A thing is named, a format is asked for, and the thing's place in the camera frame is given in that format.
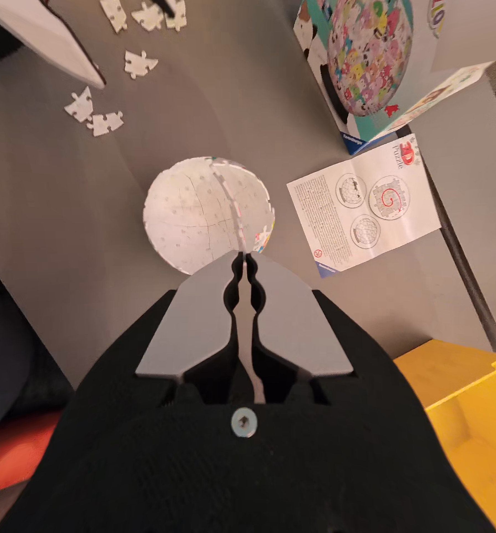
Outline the folded instruction sheet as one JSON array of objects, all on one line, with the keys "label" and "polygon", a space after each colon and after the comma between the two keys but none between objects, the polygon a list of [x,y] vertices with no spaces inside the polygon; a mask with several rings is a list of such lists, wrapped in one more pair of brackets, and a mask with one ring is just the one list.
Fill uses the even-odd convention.
[{"label": "folded instruction sheet", "polygon": [[438,229],[414,133],[287,184],[321,278]]}]

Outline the puzzle ball box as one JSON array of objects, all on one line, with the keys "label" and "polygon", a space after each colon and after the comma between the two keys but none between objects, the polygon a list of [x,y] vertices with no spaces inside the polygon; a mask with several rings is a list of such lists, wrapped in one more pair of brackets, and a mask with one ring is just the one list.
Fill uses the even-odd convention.
[{"label": "puzzle ball box", "polygon": [[480,79],[496,1],[302,1],[293,32],[355,155]]}]

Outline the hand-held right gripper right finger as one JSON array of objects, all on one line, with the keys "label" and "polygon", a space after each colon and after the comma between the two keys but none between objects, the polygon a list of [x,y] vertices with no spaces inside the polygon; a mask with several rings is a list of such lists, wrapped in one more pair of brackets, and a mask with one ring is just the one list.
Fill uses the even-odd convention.
[{"label": "hand-held right gripper right finger", "polygon": [[252,346],[310,377],[350,375],[353,367],[311,287],[259,253],[246,255],[255,311]]}]

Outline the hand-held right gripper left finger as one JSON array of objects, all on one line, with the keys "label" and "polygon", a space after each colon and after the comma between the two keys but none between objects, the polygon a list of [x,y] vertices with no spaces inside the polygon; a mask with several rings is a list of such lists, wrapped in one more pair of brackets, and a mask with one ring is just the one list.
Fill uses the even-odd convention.
[{"label": "hand-held right gripper left finger", "polygon": [[244,253],[230,251],[178,288],[136,369],[141,377],[183,379],[237,339],[234,309]]}]

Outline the half-built puzzle ball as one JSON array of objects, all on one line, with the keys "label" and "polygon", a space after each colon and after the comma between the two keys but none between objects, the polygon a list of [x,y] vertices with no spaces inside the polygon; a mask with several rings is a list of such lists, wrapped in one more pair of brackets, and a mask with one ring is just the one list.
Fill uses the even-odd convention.
[{"label": "half-built puzzle ball", "polygon": [[[192,276],[230,251],[261,252],[272,233],[275,211],[263,182],[223,158],[186,159],[151,184],[143,224],[153,248],[170,266]],[[206,403],[226,403],[239,365],[238,335],[210,361],[183,379]]]}]

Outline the yellow plastic bin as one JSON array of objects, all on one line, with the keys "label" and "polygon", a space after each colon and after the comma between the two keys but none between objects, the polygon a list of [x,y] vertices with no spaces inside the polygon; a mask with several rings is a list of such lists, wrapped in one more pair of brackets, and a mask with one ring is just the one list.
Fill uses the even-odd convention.
[{"label": "yellow plastic bin", "polygon": [[394,363],[460,480],[496,528],[496,353],[430,340]]}]

